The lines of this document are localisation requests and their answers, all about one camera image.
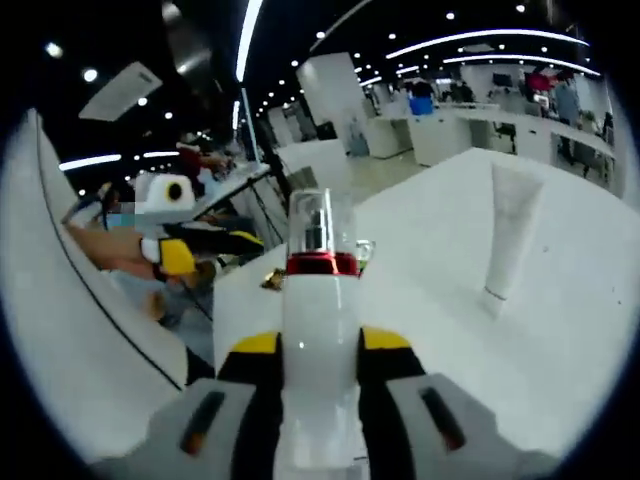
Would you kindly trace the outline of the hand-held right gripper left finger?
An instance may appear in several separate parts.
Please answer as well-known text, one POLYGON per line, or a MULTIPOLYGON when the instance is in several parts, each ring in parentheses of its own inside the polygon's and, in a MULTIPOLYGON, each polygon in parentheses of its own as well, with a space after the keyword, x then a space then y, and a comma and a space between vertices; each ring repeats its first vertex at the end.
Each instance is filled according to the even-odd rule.
POLYGON ((214 378, 158 410, 128 453, 92 466, 96 479, 271 479, 283 420, 281 338, 239 341, 214 378))

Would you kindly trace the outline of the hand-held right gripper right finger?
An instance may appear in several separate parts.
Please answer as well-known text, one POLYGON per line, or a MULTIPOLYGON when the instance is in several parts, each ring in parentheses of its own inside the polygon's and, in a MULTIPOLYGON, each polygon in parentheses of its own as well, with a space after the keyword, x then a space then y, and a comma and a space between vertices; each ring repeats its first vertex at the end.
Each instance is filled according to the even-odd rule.
POLYGON ((372 479, 548 479, 559 464, 509 442, 488 407, 427 372, 394 332, 362 328, 357 380, 372 479))

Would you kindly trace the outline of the person's left hand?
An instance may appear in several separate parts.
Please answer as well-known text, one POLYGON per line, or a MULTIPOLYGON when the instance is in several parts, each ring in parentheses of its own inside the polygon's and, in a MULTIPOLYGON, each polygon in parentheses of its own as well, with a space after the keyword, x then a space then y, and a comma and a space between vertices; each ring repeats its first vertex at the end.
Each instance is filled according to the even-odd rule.
POLYGON ((116 255, 111 268, 144 280, 165 282, 166 274, 158 263, 159 244, 155 239, 136 237, 131 247, 116 255))

